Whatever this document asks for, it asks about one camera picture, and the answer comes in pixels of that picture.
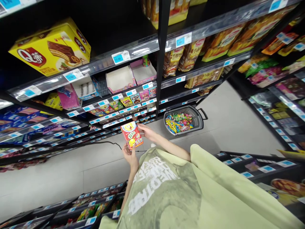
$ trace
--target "chocolate cake box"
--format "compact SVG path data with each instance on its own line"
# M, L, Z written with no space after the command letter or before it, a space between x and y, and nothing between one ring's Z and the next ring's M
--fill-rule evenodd
M45 76L88 64L90 52L90 45L71 18L19 39L9 50Z

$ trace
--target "aisle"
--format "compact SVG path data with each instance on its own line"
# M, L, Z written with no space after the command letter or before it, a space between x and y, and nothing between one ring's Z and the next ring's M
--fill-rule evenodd
M223 83L200 107L209 117L204 129L183 137L170 135L162 120L148 125L187 150L194 143L212 154L222 149L269 155L277 154L275 149L281 149L228 83ZM120 146L125 143L122 135L108 140ZM149 147L150 142L144 140L139 150ZM119 183L128 179L128 175L123 154L117 145L110 143L75 149L53 157L45 164L0 174L0 182L5 184L0 190L0 222L22 211Z

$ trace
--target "gray plastic basket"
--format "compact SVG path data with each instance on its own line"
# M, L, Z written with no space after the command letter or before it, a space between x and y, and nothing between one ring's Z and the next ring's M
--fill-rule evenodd
M199 108L199 110L202 111L202 113L204 114L205 118L203 119L201 114L199 113L199 111L195 108L193 108L192 106L185 106L185 107L180 107L180 108L177 108L177 109L173 109L173 110L169 110L167 112L165 112L164 114L164 124L165 124L165 127L166 129L174 136L178 136L178 135L181 135L181 134L186 134L186 133L190 133L190 132L193 132L193 131L197 131L197 130L200 130L200 129L203 129L203 120L207 120L208 117L206 115L206 113L204 112L204 110L202 108ZM173 115L173 114L177 114L177 113L186 113L188 115L191 115L193 117L193 126L194 128L190 129L190 130L186 130L186 131L183 131L183 132L180 132L180 133L176 133L174 134L173 132L171 132L168 128L167 128L167 125L166 125L166 122L165 122L165 119L168 115Z

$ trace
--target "red snack box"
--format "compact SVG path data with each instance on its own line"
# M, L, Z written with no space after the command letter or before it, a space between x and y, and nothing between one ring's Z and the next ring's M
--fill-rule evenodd
M142 137L134 121L121 126L121 130L130 150L132 150L133 144L135 147L143 144Z

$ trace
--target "light green t-shirt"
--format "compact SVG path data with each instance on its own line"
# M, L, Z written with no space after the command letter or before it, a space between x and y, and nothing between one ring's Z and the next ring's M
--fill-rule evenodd
M191 163L149 149L119 222L103 217L100 224L100 229L303 227L274 197L196 144Z

